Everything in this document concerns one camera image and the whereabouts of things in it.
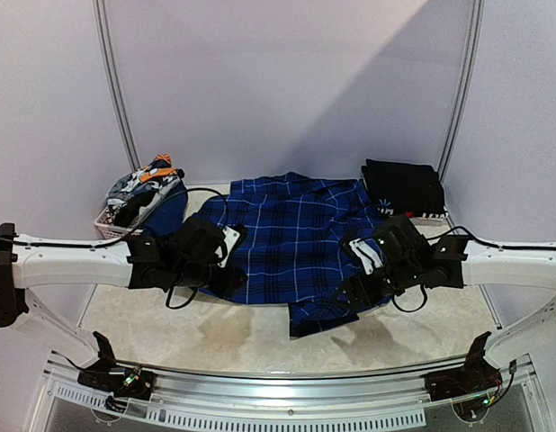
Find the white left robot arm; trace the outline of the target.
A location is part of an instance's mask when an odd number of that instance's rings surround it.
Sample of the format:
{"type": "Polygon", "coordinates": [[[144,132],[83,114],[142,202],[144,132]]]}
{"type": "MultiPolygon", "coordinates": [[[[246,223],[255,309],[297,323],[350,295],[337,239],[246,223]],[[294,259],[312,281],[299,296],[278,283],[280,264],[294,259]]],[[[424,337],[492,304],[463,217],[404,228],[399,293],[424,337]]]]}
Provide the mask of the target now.
{"type": "Polygon", "coordinates": [[[68,241],[17,233],[0,225],[0,328],[16,329],[63,355],[106,391],[117,390],[124,373],[108,339],[71,326],[43,305],[33,288],[43,285],[105,284],[127,289],[205,287],[232,295],[247,280],[229,264],[246,238],[241,225],[217,225],[187,218],[178,231],[162,237],[129,231],[108,241],[68,241]]]}

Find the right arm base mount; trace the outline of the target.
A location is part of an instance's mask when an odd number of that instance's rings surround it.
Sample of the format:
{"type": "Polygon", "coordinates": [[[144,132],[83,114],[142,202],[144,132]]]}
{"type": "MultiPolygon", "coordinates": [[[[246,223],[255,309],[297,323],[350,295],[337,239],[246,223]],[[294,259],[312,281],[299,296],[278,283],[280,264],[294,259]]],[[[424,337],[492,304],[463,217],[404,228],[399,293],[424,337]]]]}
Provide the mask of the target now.
{"type": "Polygon", "coordinates": [[[484,392],[502,383],[500,371],[485,361],[464,363],[423,376],[431,401],[442,401],[476,392],[484,392]]]}

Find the blue plaid garment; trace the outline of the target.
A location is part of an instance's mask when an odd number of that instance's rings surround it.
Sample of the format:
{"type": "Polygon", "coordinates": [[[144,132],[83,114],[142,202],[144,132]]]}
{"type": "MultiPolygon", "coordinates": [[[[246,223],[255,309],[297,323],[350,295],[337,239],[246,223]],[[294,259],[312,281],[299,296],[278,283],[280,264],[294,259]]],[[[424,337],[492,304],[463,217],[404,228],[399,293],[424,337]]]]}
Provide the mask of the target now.
{"type": "Polygon", "coordinates": [[[347,278],[363,272],[341,249],[343,239],[372,240],[381,215],[356,179],[309,178],[290,172],[234,181],[225,198],[211,197],[198,216],[247,229],[228,264],[247,282],[228,302],[287,305],[289,332],[302,338],[359,319],[333,296],[347,278]]]}

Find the black t-shirt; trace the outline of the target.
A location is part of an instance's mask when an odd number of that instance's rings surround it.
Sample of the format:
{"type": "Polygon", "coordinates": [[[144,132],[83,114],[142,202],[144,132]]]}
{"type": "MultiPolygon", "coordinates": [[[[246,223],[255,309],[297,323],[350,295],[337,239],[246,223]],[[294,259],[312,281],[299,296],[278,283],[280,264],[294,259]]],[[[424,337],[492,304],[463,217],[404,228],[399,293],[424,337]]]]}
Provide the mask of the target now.
{"type": "Polygon", "coordinates": [[[445,217],[444,189],[432,166],[367,159],[361,172],[370,201],[380,213],[445,217]]]}

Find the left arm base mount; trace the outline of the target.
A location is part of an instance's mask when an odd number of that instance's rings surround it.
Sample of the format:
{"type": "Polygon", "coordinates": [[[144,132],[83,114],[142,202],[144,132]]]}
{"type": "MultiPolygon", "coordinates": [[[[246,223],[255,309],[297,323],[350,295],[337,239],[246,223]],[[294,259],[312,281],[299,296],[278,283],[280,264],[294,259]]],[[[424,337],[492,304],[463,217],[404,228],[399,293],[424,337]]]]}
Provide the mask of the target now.
{"type": "Polygon", "coordinates": [[[77,382],[114,398],[148,401],[155,389],[157,376],[139,365],[126,367],[113,360],[99,359],[80,370],[77,382]]]}

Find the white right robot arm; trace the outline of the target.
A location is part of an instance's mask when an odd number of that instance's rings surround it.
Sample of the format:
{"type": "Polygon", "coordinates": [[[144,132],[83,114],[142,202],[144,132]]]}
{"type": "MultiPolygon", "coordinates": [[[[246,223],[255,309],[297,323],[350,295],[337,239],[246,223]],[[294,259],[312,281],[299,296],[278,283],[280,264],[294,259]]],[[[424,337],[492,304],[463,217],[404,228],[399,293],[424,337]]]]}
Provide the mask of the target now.
{"type": "Polygon", "coordinates": [[[475,392],[496,370],[556,341],[556,242],[496,244],[463,227],[430,243],[405,215],[382,223],[372,235],[381,262],[345,279],[334,296],[353,313],[374,307],[393,294],[422,286],[462,289],[475,285],[537,287],[555,292],[544,306],[505,329],[485,336],[469,362],[455,374],[462,392],[475,392]]]}

